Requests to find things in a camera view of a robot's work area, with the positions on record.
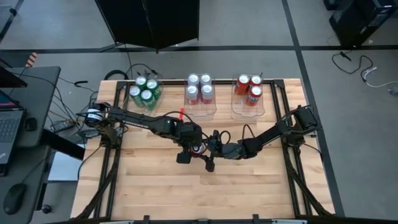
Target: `computer mouse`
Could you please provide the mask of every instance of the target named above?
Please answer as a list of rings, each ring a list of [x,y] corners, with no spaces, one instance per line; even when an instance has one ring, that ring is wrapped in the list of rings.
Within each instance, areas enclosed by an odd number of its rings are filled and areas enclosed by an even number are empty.
[[[4,198],[3,209],[8,215],[13,215],[21,208],[25,196],[26,184],[13,185]]]

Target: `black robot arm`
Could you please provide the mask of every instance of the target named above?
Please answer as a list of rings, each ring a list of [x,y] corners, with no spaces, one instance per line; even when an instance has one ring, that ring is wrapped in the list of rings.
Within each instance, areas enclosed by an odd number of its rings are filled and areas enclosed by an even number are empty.
[[[112,145],[121,144],[118,138],[121,130],[114,129],[113,124],[123,123],[148,129],[155,135],[171,139],[174,143],[181,146],[183,150],[177,155],[177,162],[181,164],[189,164],[192,152],[202,148],[201,127],[193,121],[183,122],[181,119],[164,115],[158,117],[146,116],[111,107],[107,103],[94,105],[94,108],[96,108],[94,112],[89,110],[91,112],[86,113],[85,123],[90,127],[96,128],[105,141],[110,142]]]
[[[296,122],[292,125],[291,117]],[[262,151],[264,145],[270,143],[276,138],[283,137],[288,145],[299,146],[304,142],[303,136],[316,131],[320,128],[319,123],[315,119],[310,106],[298,106],[297,109],[287,113],[275,126],[253,138],[246,138],[238,141],[238,143],[222,144],[220,134],[216,130],[209,140],[209,151],[211,162],[212,157],[223,157],[225,159],[250,159]]]

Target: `white cable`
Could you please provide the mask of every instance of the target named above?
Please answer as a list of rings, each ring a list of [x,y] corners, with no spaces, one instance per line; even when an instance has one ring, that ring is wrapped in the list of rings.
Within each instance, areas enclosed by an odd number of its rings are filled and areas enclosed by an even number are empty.
[[[365,79],[365,83],[366,83],[368,86],[373,87],[373,88],[379,88],[379,87],[383,87],[383,86],[390,85],[390,84],[393,84],[393,83],[398,83],[398,81],[393,81],[393,82],[385,83],[385,84],[378,85],[378,86],[370,85],[370,84],[368,83],[368,80],[366,79],[366,77],[367,77],[367,75],[369,75],[371,72],[373,72],[373,71],[375,71],[375,70],[377,70],[377,67],[374,67],[374,68],[372,68],[372,69],[370,69],[370,70],[366,70],[366,73],[365,73],[365,75],[364,75],[363,78]]]

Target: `black desk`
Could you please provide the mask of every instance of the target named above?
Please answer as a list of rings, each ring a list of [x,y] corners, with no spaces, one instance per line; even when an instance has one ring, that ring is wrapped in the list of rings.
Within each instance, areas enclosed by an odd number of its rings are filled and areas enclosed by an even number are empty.
[[[11,72],[21,73],[23,68],[10,68]],[[59,67],[37,67],[28,68],[24,75],[44,78],[54,85],[60,74]],[[32,77],[21,77],[26,83],[27,88],[15,88],[11,97],[20,102],[27,110],[27,116],[37,120],[37,130],[33,132],[19,132],[19,137],[15,148],[11,154],[10,163],[7,165],[9,172],[6,177],[0,177],[0,222],[1,223],[29,223],[36,208],[41,207],[42,197],[44,196],[45,184],[44,177],[48,166],[48,161],[41,163],[25,180],[27,191],[21,209],[14,215],[7,215],[2,209],[2,203],[8,190],[14,184],[20,183],[23,178],[42,160],[45,159],[52,149],[64,152],[65,144],[67,149],[75,151],[75,155],[84,154],[84,149],[73,144],[55,134],[44,130],[44,123],[50,108],[54,94],[54,86],[49,82]],[[10,93],[11,89],[2,89],[5,93]]]

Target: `soda can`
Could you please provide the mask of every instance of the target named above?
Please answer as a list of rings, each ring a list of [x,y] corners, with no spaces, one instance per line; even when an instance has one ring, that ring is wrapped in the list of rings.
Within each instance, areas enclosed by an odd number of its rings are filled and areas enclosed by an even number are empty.
[[[209,74],[203,74],[201,77],[200,77],[200,85],[206,85],[206,84],[209,84],[209,85],[211,85],[211,77],[210,77],[210,75]]]
[[[211,85],[203,85],[201,87],[201,101],[204,104],[210,104],[213,101],[214,89]]]
[[[249,77],[247,75],[240,75],[236,80],[235,93],[238,95],[244,95],[249,87]]]
[[[187,93],[186,93],[188,104],[191,105],[198,104],[199,103],[198,94],[199,94],[198,87],[195,85],[189,85],[187,87]]]
[[[141,90],[146,90],[147,78],[145,78],[145,77],[136,78],[136,86],[138,86]]]
[[[148,110],[153,110],[155,108],[156,99],[151,91],[144,90],[141,93],[141,98],[142,98],[142,102],[145,104],[145,106],[148,108]]]
[[[134,86],[130,90],[130,96],[134,100],[137,106],[143,107],[144,103],[141,99],[141,89],[138,86]]]
[[[253,75],[250,79],[250,88],[254,87],[254,86],[261,86],[262,84],[262,79],[260,76],[258,75]]]
[[[199,88],[200,86],[200,79],[197,74],[191,74],[188,76],[188,85],[195,85]]]
[[[261,95],[262,95],[261,88],[259,86],[254,86],[249,90],[248,97],[246,98],[246,104],[248,106],[255,106],[260,100]]]
[[[162,94],[162,90],[160,89],[160,86],[156,80],[148,80],[147,89],[153,93],[156,100],[158,100],[160,98],[160,96]]]

